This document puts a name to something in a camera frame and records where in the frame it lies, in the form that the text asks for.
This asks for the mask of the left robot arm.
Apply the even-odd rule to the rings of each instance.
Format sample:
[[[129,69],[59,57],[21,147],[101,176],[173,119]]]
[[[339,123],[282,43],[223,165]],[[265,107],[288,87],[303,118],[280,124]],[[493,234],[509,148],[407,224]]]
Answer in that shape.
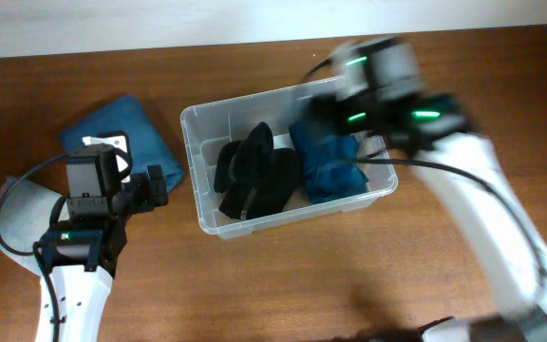
[[[33,246],[41,271],[39,341],[94,341],[98,337],[126,223],[168,202],[163,172],[150,165],[133,173],[130,155],[109,144],[66,156],[69,193]]]

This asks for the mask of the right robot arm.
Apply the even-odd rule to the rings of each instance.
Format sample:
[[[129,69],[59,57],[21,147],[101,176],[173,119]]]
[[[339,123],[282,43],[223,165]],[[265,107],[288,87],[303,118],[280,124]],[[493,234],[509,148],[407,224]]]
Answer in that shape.
[[[428,94],[411,46],[395,36],[347,42],[328,58],[330,119],[341,134],[387,140],[456,221],[497,310],[376,332],[375,341],[547,341],[547,245],[509,185],[491,141],[457,98]]]

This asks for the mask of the black garment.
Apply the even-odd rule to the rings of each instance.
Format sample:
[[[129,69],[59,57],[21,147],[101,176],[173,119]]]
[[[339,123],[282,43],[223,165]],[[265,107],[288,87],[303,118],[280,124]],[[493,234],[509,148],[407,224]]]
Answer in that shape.
[[[222,180],[219,167],[218,193],[225,196],[218,210],[230,219],[257,219],[281,213],[301,183],[298,154],[290,148],[273,151],[273,173],[257,187],[238,181]]]
[[[235,183],[260,186],[274,171],[273,151],[273,133],[264,122],[244,140],[226,143],[217,157],[214,190],[224,193]]]

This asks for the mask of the blue garment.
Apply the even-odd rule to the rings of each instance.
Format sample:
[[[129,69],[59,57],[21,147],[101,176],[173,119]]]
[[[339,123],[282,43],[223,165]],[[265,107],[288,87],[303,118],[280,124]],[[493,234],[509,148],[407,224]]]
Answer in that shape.
[[[368,177],[351,163],[359,149],[355,137],[337,135],[332,123],[310,121],[291,124],[289,133],[301,159],[303,185],[311,203],[367,192]]]

